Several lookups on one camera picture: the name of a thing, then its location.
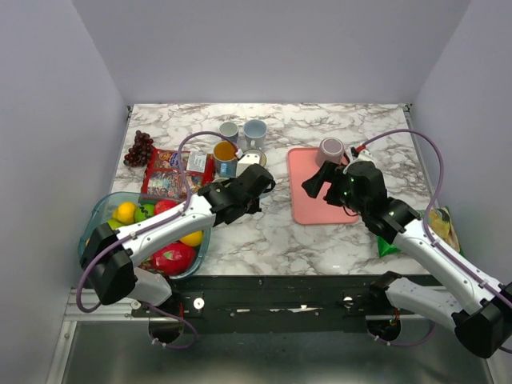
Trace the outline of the light blue faceted mug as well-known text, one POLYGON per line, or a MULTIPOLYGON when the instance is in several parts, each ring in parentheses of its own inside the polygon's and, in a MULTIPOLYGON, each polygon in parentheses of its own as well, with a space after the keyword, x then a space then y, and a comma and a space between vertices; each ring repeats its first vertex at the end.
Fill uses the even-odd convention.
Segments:
POLYGON ((266 188, 266 189, 265 189, 265 190, 260 194, 259 198, 260 198, 260 199, 264 199, 264 198, 266 198, 266 197, 270 196, 270 195, 272 194, 273 190, 274 190, 274 187, 273 187, 273 186, 269 186, 269 187, 267 187, 267 188, 266 188))

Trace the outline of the grey-blue mug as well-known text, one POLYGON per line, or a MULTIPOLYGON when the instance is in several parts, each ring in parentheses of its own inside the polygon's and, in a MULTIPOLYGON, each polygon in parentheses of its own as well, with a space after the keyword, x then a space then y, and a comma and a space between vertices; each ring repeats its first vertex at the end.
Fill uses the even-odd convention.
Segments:
POLYGON ((263 150, 265 146, 267 125, 262 120, 252 119, 243 126, 246 147, 249 150, 263 150))

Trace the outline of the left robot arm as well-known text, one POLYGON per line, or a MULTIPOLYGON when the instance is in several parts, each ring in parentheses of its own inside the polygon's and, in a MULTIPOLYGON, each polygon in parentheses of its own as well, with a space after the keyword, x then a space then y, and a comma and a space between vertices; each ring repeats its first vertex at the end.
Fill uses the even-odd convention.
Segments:
POLYGON ((245 214, 259 212, 259 198, 272 191, 275 180, 259 164, 225 182, 212 182, 176 207, 143 222, 112 230, 97 226, 80 258, 79 285, 89 283, 102 305, 124 298, 148 302, 161 316, 172 314, 177 296, 163 276, 140 269, 160 249, 193 232, 231 224, 245 214))

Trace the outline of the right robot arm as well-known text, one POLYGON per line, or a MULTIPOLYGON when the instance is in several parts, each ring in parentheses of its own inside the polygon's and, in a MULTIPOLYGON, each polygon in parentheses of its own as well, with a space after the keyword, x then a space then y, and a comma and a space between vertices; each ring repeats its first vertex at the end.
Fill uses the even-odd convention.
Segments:
POLYGON ((325 162, 302 188, 315 198, 325 183, 330 185, 327 204, 359 214, 371 233, 419 262, 446 289, 440 293, 388 272, 368 293, 373 311, 384 314, 397 307, 419 314, 454 332, 480 358, 490 358, 510 338, 511 285, 474 266, 425 225, 419 212, 388 196, 382 172, 372 162, 325 162))

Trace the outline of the dark blue-grey mug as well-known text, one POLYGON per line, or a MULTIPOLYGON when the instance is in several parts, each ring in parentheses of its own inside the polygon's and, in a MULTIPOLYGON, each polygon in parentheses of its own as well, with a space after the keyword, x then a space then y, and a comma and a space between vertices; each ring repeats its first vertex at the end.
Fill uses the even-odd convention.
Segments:
POLYGON ((238 144, 238 126, 234 122, 224 122, 219 127, 219 133, 233 144, 238 144))

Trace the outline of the cream mug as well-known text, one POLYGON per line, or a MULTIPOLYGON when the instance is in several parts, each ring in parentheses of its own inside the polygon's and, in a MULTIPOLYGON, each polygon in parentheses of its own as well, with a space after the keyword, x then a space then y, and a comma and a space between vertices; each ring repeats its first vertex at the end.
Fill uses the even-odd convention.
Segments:
POLYGON ((248 157, 251 161, 258 161, 258 164, 260 166, 265 167, 267 163, 267 157, 266 155, 261 151, 257 149, 251 149, 245 152, 245 157, 248 157))

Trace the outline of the purple mug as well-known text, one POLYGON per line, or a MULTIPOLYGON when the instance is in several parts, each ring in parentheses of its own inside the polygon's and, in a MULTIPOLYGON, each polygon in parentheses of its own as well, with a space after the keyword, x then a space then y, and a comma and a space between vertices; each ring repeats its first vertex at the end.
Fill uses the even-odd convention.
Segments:
POLYGON ((324 162, 341 164, 345 155, 345 147, 341 140, 337 138, 324 138, 319 146, 315 156, 315 163, 322 167, 324 162))

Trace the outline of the blue butterfly mug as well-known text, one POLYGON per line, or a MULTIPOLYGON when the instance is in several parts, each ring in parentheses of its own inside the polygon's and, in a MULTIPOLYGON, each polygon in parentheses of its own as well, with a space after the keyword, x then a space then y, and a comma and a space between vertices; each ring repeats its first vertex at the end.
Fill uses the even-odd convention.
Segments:
POLYGON ((215 172, 220 178, 234 178, 238 159, 229 141, 220 141, 213 151, 215 172))

